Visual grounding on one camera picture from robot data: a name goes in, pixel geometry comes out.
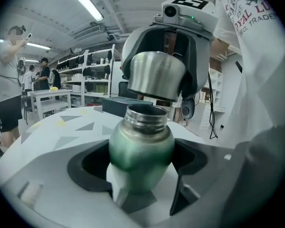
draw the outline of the white table with legs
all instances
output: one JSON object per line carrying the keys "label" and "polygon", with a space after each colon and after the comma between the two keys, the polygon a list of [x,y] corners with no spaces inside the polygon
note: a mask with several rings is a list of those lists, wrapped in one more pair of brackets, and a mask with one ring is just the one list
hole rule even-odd
{"label": "white table with legs", "polygon": [[[28,92],[28,95],[30,95],[31,104],[37,106],[39,120],[42,120],[44,112],[61,109],[63,107],[71,108],[71,92],[72,90],[68,89],[59,89],[56,91],[37,90]],[[67,95],[67,102],[55,100],[54,97],[60,95]],[[41,101],[41,98],[46,97],[53,97],[53,99]]]}

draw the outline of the white wall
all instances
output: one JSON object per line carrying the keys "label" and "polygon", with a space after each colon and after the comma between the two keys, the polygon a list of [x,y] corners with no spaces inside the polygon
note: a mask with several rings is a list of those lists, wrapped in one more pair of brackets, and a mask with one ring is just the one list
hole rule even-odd
{"label": "white wall", "polygon": [[239,54],[233,54],[229,56],[226,61],[222,62],[223,87],[220,106],[225,107],[226,112],[224,114],[215,115],[215,125],[217,128],[220,128],[221,125],[226,126],[226,122],[238,94],[242,74],[235,64],[236,61],[243,67],[243,58]]}

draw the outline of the black container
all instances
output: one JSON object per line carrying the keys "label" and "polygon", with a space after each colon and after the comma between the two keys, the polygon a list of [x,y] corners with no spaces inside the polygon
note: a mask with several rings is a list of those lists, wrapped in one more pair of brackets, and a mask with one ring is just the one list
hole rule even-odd
{"label": "black container", "polygon": [[111,97],[103,99],[103,111],[124,117],[128,105],[145,104],[153,105],[153,102],[130,99],[125,97]]}

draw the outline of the gray triangle pattern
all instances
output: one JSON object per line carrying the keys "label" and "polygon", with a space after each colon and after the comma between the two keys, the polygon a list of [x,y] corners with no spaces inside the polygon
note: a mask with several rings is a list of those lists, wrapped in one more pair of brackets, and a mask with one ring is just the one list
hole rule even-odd
{"label": "gray triangle pattern", "polygon": [[111,135],[113,133],[113,129],[103,126],[103,133],[102,135]]}
{"label": "gray triangle pattern", "polygon": [[76,129],[76,131],[92,131],[94,128],[94,123],[90,123],[88,125],[85,125],[84,127]]}
{"label": "gray triangle pattern", "polygon": [[103,112],[103,107],[101,105],[94,106],[94,111]]}
{"label": "gray triangle pattern", "polygon": [[60,116],[60,117],[63,121],[67,122],[67,121],[73,120],[75,118],[79,118],[81,116]]}
{"label": "gray triangle pattern", "polygon": [[31,133],[28,133],[28,132],[24,132],[22,135],[21,135],[21,144],[23,144],[24,141],[27,140],[27,138],[31,135]]}
{"label": "gray triangle pattern", "polygon": [[53,148],[53,150],[59,149],[62,146],[66,145],[69,142],[72,142],[73,140],[77,139],[79,137],[60,137],[55,145],[55,147]]}

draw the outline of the bottle neck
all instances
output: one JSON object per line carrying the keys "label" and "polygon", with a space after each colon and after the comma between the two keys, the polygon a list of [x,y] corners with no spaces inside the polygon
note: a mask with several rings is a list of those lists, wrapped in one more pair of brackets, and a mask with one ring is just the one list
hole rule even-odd
{"label": "bottle neck", "polygon": [[158,106],[133,104],[127,107],[124,118],[131,127],[152,133],[165,129],[168,113]]}

